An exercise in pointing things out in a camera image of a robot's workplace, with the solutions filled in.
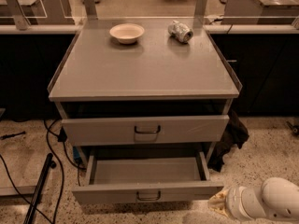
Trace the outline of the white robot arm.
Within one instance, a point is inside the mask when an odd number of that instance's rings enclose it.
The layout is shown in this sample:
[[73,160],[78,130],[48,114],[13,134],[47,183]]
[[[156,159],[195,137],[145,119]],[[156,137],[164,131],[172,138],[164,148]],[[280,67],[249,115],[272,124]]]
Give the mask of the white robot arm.
[[291,181],[267,178],[259,187],[235,186],[212,196],[210,210],[241,222],[255,219],[299,221],[299,187]]

